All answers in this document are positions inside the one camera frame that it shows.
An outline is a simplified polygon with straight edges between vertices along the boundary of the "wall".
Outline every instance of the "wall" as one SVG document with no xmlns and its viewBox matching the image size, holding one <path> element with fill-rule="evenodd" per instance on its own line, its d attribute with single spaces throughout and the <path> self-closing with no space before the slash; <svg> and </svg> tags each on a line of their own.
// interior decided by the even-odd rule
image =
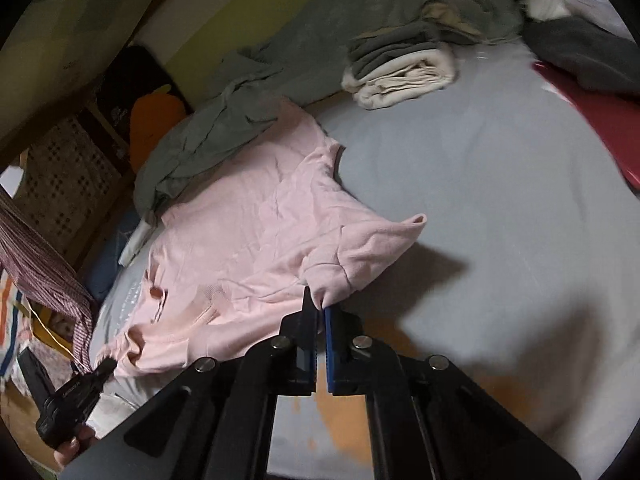
<svg viewBox="0 0 640 480">
<path fill-rule="evenodd" d="M 232 0 L 208 19 L 165 68 L 185 97 L 197 106 L 205 97 L 207 78 L 224 54 L 266 40 L 308 1 Z"/>
</svg>

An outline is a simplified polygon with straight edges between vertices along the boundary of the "gray blanket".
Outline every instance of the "gray blanket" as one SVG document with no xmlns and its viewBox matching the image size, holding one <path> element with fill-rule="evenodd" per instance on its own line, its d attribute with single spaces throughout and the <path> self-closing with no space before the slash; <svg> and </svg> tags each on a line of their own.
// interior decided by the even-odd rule
<svg viewBox="0 0 640 480">
<path fill-rule="evenodd" d="M 640 95 L 640 48 L 578 16 L 527 23 L 522 39 L 587 90 Z"/>
<path fill-rule="evenodd" d="M 507 37 L 520 28 L 513 0 L 312 0 L 264 44 L 223 59 L 209 87 L 211 99 L 162 138 L 138 173 L 139 213 L 177 196 L 196 174 L 264 131 L 276 116 L 279 97 L 305 106 L 339 91 L 351 38 L 414 22 L 433 2 L 444 5 L 447 12 L 436 11 L 447 20 L 475 16 L 472 32 L 483 31 L 482 36 L 497 30 Z"/>
</svg>

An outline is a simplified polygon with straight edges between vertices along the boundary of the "silver bolt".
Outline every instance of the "silver bolt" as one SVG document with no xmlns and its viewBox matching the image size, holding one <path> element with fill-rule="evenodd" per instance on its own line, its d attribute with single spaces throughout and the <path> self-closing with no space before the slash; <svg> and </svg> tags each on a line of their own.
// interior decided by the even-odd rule
<svg viewBox="0 0 640 480">
<path fill-rule="evenodd" d="M 371 348 L 371 345 L 373 345 L 373 341 L 372 339 L 368 336 L 368 335 L 359 335 L 353 338 L 353 341 L 351 341 L 353 343 L 353 345 L 360 349 L 360 350 L 365 350 L 367 348 Z"/>
<path fill-rule="evenodd" d="M 290 344 L 291 344 L 291 341 L 285 335 L 277 335 L 277 336 L 274 336 L 273 339 L 271 339 L 271 346 L 278 350 L 282 350 L 283 348 L 286 348 Z"/>
<path fill-rule="evenodd" d="M 197 372 L 208 372 L 216 366 L 216 360 L 213 357 L 201 357 L 195 362 Z"/>
<path fill-rule="evenodd" d="M 449 367 L 449 360 L 444 355 L 432 355 L 429 357 L 429 366 L 434 370 L 446 370 Z"/>
</svg>

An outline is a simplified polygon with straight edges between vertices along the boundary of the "bed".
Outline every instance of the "bed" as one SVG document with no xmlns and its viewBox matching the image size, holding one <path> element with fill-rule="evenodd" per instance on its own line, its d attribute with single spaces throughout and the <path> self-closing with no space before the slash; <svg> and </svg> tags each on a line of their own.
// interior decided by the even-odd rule
<svg viewBox="0 0 640 480">
<path fill-rule="evenodd" d="M 447 89 L 382 110 L 342 93 L 308 108 L 346 147 L 349 193 L 389 220 L 428 216 L 418 243 L 344 306 L 401 352 L 443 353 L 481 384 L 504 379 L 501 402 L 599 478 L 640 417 L 640 203 L 523 43 L 455 54 Z M 158 234 L 104 301 L 92 359 L 135 305 Z M 139 406 L 176 374 L 106 392 Z M 278 400 L 271 473 L 372 478 L 364 403 L 334 400 Z"/>
</svg>

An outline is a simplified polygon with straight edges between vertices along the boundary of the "red fabric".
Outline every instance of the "red fabric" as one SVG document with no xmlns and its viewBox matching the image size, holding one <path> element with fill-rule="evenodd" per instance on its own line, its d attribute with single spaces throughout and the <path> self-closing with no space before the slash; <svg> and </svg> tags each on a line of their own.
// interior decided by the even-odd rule
<svg viewBox="0 0 640 480">
<path fill-rule="evenodd" d="M 533 69 L 572 102 L 600 136 L 631 186 L 640 190 L 640 104 L 585 90 L 571 75 L 542 62 L 534 63 Z"/>
</svg>

